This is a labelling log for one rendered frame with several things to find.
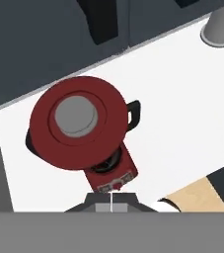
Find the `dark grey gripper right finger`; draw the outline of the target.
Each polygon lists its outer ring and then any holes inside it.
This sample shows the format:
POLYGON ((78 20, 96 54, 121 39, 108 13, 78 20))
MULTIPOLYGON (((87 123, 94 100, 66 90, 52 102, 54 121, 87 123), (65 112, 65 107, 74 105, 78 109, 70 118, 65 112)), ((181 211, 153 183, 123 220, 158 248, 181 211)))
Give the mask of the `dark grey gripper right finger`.
POLYGON ((135 193, 114 193, 112 195, 113 212, 155 212, 141 204, 135 193))

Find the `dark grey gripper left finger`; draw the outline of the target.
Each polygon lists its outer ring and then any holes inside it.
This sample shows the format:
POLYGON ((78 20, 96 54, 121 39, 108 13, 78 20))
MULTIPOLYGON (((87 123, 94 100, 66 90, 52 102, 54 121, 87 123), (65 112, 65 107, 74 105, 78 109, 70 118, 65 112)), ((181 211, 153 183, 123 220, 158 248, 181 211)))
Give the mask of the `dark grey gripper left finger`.
POLYGON ((103 193, 88 193, 85 201, 71 209, 68 212, 110 212, 111 195, 103 193))

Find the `red blender lid grey cap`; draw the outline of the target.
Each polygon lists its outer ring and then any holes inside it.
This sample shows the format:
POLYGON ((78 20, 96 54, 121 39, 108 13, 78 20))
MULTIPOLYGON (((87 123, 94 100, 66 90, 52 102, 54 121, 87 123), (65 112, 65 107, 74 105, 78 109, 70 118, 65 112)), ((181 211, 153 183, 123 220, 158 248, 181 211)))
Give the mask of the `red blender lid grey cap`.
POLYGON ((63 169, 85 169, 111 156, 124 139, 127 107, 110 83, 96 77, 66 79, 37 101, 30 136, 38 155, 63 169))

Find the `tan wooden board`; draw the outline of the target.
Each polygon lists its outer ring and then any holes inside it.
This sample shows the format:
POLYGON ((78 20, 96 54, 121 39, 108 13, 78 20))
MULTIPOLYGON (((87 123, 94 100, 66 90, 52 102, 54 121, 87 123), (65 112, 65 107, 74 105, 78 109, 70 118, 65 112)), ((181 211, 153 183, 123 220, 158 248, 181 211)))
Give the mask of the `tan wooden board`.
POLYGON ((224 212, 224 202, 204 177, 166 196, 164 201, 180 212, 224 212))

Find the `dark grey cupboard run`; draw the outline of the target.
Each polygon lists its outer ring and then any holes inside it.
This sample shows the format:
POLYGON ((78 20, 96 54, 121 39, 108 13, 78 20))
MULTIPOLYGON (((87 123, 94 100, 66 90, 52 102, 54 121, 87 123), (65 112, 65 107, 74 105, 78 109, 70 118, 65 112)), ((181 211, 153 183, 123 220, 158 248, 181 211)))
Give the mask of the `dark grey cupboard run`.
POLYGON ((224 7, 224 0, 0 0, 0 106, 224 7))

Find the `grey cylindrical container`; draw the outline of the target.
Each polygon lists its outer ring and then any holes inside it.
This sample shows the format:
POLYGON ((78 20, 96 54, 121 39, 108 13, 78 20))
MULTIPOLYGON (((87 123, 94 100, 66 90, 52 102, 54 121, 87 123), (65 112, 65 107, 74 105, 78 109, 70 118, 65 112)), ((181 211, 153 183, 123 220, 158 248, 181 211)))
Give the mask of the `grey cylindrical container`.
POLYGON ((214 11, 200 32, 203 42, 213 47, 224 47, 224 7, 214 11))

